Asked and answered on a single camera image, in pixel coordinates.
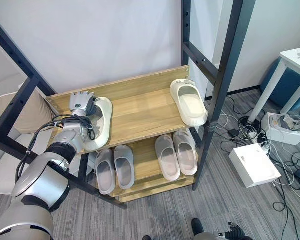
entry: black metal frame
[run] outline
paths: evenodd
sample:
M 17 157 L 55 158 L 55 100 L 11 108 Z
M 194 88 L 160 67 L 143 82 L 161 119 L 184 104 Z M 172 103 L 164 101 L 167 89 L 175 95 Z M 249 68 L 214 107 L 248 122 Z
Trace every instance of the black metal frame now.
M 43 77 L 36 71 L 26 57 L 21 53 L 17 46 L 11 41 L 8 35 L 0 26 L 0 46 L 9 54 L 13 61 L 21 68 L 21 70 L 28 76 L 28 79 L 19 89 L 17 94 L 11 100 L 8 107 L 0 116 L 0 150 L 10 154 L 11 156 L 22 160 L 25 156 L 27 148 L 11 139 L 10 133 L 13 125 L 19 117 L 21 111 L 26 105 L 29 97 L 36 87 L 38 87 L 46 96 L 56 94 L 54 89 L 43 79 Z M 38 155 L 34 152 L 27 157 L 26 163 L 31 164 Z M 96 196 L 108 203 L 111 203 L 119 208 L 127 209 L 127 205 L 116 200 L 109 195 L 100 194 L 99 190 L 86 182 L 87 166 L 89 154 L 81 156 L 78 177 L 72 174 L 65 174 L 60 171 L 69 180 L 69 183 L 77 188 L 85 191 L 88 194 Z
M 182 65 L 189 64 L 189 57 L 203 72 L 208 80 L 214 85 L 212 101 L 209 109 L 207 123 L 204 125 L 203 139 L 201 139 L 195 128 L 191 128 L 196 145 L 199 148 L 199 168 L 196 180 L 192 186 L 196 190 L 203 167 L 206 162 L 208 150 L 214 135 L 214 131 L 221 114 L 222 107 L 234 74 L 239 54 L 247 33 L 252 11 L 256 0 L 234 0 L 229 26 L 224 43 L 220 67 L 217 69 L 191 42 L 190 42 L 190 23 L 191 23 L 191 0 L 181 0 L 181 52 Z M 54 89 L 36 71 L 27 58 L 17 48 L 13 41 L 8 37 L 0 26 L 0 45 L 14 60 L 14 62 L 24 71 L 28 79 L 20 88 L 18 93 L 10 102 L 0 117 L 0 150 L 21 160 L 26 154 L 27 148 L 15 140 L 8 137 L 13 125 L 20 115 L 23 107 L 27 103 L 30 95 L 38 87 L 46 96 L 54 95 Z M 30 164 L 38 155 L 34 152 L 27 157 L 26 162 Z M 72 185 L 94 195 L 108 203 L 126 209 L 127 205 L 121 203 L 108 195 L 101 195 L 99 190 L 86 182 L 88 166 L 88 154 L 81 156 L 78 177 L 71 174 L 64 175 Z
M 191 0 L 181 0 L 182 24 L 182 65 L 189 64 L 189 58 L 214 86 L 209 114 L 204 125 L 203 138 L 200 139 L 196 129 L 190 132 L 199 149 L 199 166 L 192 190 L 196 190 L 203 173 L 208 151 L 214 136 L 215 128 L 224 105 L 227 92 L 236 69 L 238 58 L 246 37 L 251 15 L 256 0 L 234 0 L 226 33 L 219 69 L 217 69 L 191 42 L 190 19 Z

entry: gray slipper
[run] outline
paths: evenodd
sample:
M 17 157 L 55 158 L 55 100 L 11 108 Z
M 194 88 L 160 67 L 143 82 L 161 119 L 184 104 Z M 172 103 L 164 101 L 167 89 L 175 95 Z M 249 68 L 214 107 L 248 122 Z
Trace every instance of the gray slipper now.
M 177 180 L 180 177 L 180 167 L 171 136 L 162 135 L 157 138 L 155 153 L 164 178 L 168 181 Z
M 114 149 L 114 164 L 119 187 L 129 189 L 135 184 L 134 155 L 130 147 L 117 146 Z
M 102 195 L 112 193 L 116 187 L 114 153 L 106 148 L 100 151 L 95 160 L 95 172 L 99 191 Z
M 194 175 L 198 170 L 195 144 L 187 131 L 176 131 L 173 143 L 180 170 L 184 175 Z

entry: blue chair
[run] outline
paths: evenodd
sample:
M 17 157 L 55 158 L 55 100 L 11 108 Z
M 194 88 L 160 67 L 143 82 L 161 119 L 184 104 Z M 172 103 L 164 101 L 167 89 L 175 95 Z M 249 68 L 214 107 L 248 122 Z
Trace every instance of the blue chair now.
M 281 59 L 281 57 L 279 57 L 271 65 L 268 73 L 266 74 L 266 76 L 260 86 L 260 89 L 262 92 L 266 89 L 272 75 L 274 74 L 274 72 L 279 64 L 280 59 Z M 280 107 L 283 108 L 299 87 L 300 87 L 300 75 L 298 73 L 296 73 L 295 71 L 293 71 L 292 69 L 287 68 L 285 70 L 284 74 L 282 75 L 279 83 L 273 90 L 273 92 L 270 96 L 270 99 L 274 103 L 276 103 L 277 105 L 279 105 Z M 299 107 L 300 107 L 300 98 L 294 104 L 294 106 L 291 108 L 291 110 L 296 110 Z

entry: wooden shelf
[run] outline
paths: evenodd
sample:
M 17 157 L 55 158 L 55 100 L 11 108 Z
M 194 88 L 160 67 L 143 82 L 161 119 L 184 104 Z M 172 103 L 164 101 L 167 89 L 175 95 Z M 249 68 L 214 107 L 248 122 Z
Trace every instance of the wooden shelf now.
M 193 184 L 194 179 L 195 178 L 193 176 L 190 176 L 190 177 L 185 178 L 185 179 L 172 181 L 168 184 L 164 184 L 164 185 L 161 185 L 159 187 L 153 187 L 153 188 L 141 191 L 141 192 L 133 193 L 133 194 L 130 194 L 130 195 L 120 196 L 119 201 L 122 202 L 122 203 L 130 202 L 130 201 L 133 201 L 133 200 L 136 200 L 136 199 L 140 199 L 140 198 L 148 197 L 148 196 L 151 196 L 151 195 L 155 195 L 155 194 L 163 193 L 163 192 L 166 192 L 166 191 L 170 191 L 170 190 L 173 190 L 173 189 L 178 189 L 178 188 L 181 188 L 181 187 L 185 187 L 185 186 Z
M 170 84 L 175 79 L 185 78 L 189 74 L 188 71 L 188 66 L 182 66 L 80 89 L 79 91 L 91 91 L 97 96 L 106 97 L 113 104 L 110 137 L 103 148 L 111 148 L 186 129 L 188 126 L 183 123 L 177 105 L 170 95 Z M 68 104 L 71 93 L 57 94 L 46 99 L 60 114 L 68 114 L 70 113 Z M 52 133 L 50 143 L 58 132 L 60 130 L 57 128 Z
M 189 66 L 98 86 L 70 91 L 47 97 L 47 101 L 59 112 L 70 114 L 69 99 L 71 93 L 79 91 L 93 92 L 97 97 L 111 100 L 113 113 L 110 137 L 102 147 L 114 148 L 126 144 L 131 147 L 134 157 L 134 185 L 122 190 L 116 179 L 116 188 L 110 194 L 121 202 L 128 202 L 146 196 L 191 185 L 193 176 L 181 175 L 177 181 L 164 178 L 155 152 L 157 136 L 188 128 L 180 117 L 177 105 L 170 94 L 170 85 L 176 79 L 185 79 L 189 75 Z M 56 128 L 54 136 L 61 132 Z M 81 151 L 78 155 L 88 153 Z

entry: wall baseboard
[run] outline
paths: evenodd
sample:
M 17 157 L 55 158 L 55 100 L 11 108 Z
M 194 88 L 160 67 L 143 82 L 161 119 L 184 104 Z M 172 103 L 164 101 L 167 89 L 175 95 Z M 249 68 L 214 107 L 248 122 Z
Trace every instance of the wall baseboard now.
M 255 89 L 260 89 L 260 85 L 246 87 L 246 88 L 235 90 L 235 91 L 230 91 L 226 95 L 229 96 L 229 95 L 233 95 L 233 94 L 239 94 L 239 93 L 243 93 L 243 92 L 247 92 L 247 91 L 251 91 L 251 90 L 255 90 Z M 206 101 L 209 101 L 211 99 L 212 99 L 212 96 L 207 96 L 204 98 L 204 100 L 206 100 Z

